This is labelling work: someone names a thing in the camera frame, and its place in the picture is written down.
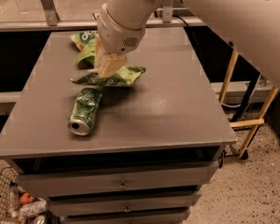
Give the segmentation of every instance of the wooden rung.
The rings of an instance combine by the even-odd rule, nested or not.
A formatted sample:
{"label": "wooden rung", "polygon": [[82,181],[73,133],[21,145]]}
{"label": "wooden rung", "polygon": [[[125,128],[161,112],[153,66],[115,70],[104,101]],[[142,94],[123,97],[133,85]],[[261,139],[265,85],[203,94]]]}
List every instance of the wooden rung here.
{"label": "wooden rung", "polygon": [[264,124],[264,119],[252,119],[252,120],[231,122],[231,127],[239,128],[244,126],[260,125],[260,124]]}

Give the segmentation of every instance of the concrete floor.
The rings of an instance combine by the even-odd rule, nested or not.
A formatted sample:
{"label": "concrete floor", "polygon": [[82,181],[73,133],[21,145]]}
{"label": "concrete floor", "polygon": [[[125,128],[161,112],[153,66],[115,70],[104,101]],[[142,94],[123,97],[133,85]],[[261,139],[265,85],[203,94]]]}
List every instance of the concrete floor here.
{"label": "concrete floor", "polygon": [[[105,0],[54,0],[63,21],[92,19]],[[44,21],[39,0],[0,0],[0,21]],[[239,149],[246,132],[236,133]],[[249,159],[230,157],[202,187],[185,224],[280,223],[280,147],[271,123],[263,125]],[[0,161],[0,171],[6,164]]]}

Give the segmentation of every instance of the gray tabletop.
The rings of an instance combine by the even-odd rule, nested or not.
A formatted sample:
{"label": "gray tabletop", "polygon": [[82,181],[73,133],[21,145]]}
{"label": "gray tabletop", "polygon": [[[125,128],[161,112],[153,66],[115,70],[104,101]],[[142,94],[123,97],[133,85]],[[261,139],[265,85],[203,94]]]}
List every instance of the gray tabletop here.
{"label": "gray tabletop", "polygon": [[95,129],[76,136],[67,118],[85,71],[75,32],[52,33],[0,135],[0,158],[233,144],[233,130],[183,28],[151,28],[129,64],[147,71],[131,89],[103,88]]}

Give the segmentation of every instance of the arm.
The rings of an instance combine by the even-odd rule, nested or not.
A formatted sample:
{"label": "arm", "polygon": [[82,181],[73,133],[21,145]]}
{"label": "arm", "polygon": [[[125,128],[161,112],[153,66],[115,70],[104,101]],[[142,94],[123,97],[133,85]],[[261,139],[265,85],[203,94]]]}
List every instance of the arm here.
{"label": "arm", "polygon": [[[105,10],[114,18],[118,29],[98,25],[104,45],[112,51],[136,49],[145,32],[145,23],[162,0],[109,0]],[[223,40],[246,58],[255,68],[280,89],[280,0],[178,0]],[[102,22],[108,15],[101,17]],[[105,34],[114,34],[109,39]],[[136,41],[127,43],[124,40]]]}

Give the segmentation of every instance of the wire basket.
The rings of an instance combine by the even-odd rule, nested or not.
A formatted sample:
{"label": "wire basket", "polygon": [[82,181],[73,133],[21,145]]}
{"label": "wire basket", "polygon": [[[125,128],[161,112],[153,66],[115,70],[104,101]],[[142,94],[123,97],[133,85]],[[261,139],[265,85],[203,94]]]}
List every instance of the wire basket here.
{"label": "wire basket", "polygon": [[0,173],[0,221],[6,216],[7,192],[10,182],[14,182],[17,177],[16,171],[11,167],[6,167]]}

